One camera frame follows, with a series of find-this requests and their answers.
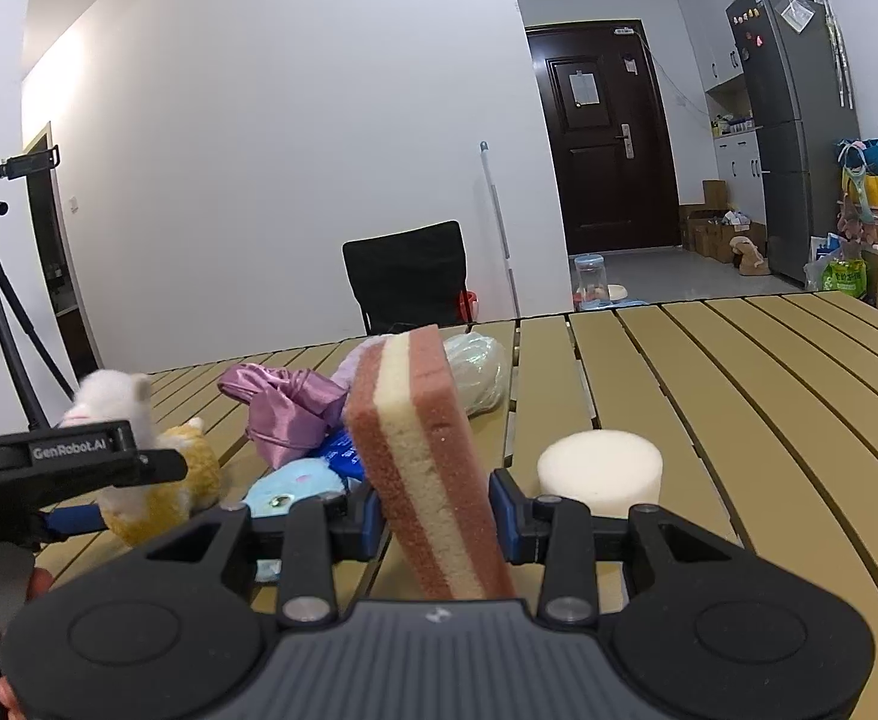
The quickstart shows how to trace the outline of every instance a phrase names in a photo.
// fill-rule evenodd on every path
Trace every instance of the blue plastic wrapper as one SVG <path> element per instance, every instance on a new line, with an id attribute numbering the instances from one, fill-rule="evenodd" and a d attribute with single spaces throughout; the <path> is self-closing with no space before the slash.
<path id="1" fill-rule="evenodd" d="M 365 469 L 359 453 L 352 445 L 352 437 L 346 429 L 340 428 L 335 433 L 330 433 L 322 444 L 311 453 L 315 457 L 325 458 L 328 467 L 346 479 L 365 481 Z"/>

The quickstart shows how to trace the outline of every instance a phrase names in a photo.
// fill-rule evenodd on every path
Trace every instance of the pole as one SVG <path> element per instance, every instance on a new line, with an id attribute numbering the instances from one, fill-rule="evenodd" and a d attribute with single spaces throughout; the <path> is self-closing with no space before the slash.
<path id="1" fill-rule="evenodd" d="M 479 143 L 479 152 L 482 155 L 482 170 L 486 175 L 486 183 L 489 185 L 489 196 L 493 199 L 493 210 L 495 210 L 495 223 L 498 225 L 499 242 L 502 245 L 502 264 L 505 268 L 505 277 L 509 282 L 509 291 L 512 295 L 512 308 L 514 317 L 519 319 L 522 312 L 519 311 L 519 292 L 516 290 L 516 276 L 512 272 L 512 258 L 509 255 L 509 238 L 505 232 L 505 223 L 502 219 L 502 207 L 498 201 L 498 189 L 495 188 L 493 181 L 493 172 L 489 167 L 489 144 L 483 141 Z"/>

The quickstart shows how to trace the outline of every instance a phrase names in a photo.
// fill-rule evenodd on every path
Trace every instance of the tan slatted table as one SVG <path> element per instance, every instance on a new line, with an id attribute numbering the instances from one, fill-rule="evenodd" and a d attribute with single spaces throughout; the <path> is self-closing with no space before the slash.
<path id="1" fill-rule="evenodd" d="M 517 367 L 509 397 L 471 421 L 485 469 L 509 466 L 534 495 L 538 456 L 552 442 L 600 427 L 647 437 L 663 453 L 663 506 L 821 584 L 865 616 L 876 666 L 853 717 L 878 718 L 877 311 L 828 293 L 474 329 L 511 349 Z M 253 359 L 330 373 L 359 341 Z M 224 458 L 224 495 L 235 500 L 266 469 L 245 442 L 245 407 L 215 389 L 231 362 L 154 374 L 152 405 L 163 428 L 196 413 L 205 418 Z M 39 565 L 66 581 L 120 552 L 107 533 L 81 536 L 48 547 Z M 541 568 L 516 567 L 513 576 L 533 605 Z M 603 608 L 621 605 L 618 569 L 599 567 L 597 578 Z M 336 589 L 341 603 L 367 592 L 421 597 L 395 541 L 378 562 L 337 566 Z M 253 599 L 260 610 L 274 603 L 274 589 Z"/>

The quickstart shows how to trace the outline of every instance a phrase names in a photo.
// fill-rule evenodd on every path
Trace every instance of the doorway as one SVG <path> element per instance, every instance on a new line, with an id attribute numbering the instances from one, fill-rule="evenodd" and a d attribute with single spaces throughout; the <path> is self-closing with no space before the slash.
<path id="1" fill-rule="evenodd" d="M 679 245 L 675 166 L 642 22 L 526 33 L 568 253 Z"/>
<path id="2" fill-rule="evenodd" d="M 51 148 L 52 134 L 46 127 L 29 144 L 29 154 Z M 79 292 L 72 278 L 72 258 L 69 256 L 62 234 L 61 204 L 58 203 L 58 186 L 55 170 L 27 176 L 29 210 L 32 212 L 32 229 L 38 247 L 38 259 L 49 290 L 49 300 L 56 314 L 58 331 L 61 332 L 65 351 L 72 370 L 82 379 L 99 367 L 92 336 L 85 323 L 85 311 L 79 300 Z"/>

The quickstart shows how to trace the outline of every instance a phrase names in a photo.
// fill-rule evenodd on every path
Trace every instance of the light blue plush toy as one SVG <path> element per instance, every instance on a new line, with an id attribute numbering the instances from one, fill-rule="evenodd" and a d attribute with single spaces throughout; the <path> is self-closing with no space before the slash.
<path id="1" fill-rule="evenodd" d="M 248 489 L 243 500 L 253 517 L 274 517 L 276 514 L 288 514 L 292 504 L 302 498 L 345 491 L 341 477 L 328 467 L 327 461 L 322 458 L 302 458 L 263 476 Z M 281 560 L 260 560 L 255 581 L 272 583 L 278 578 L 281 566 Z"/>

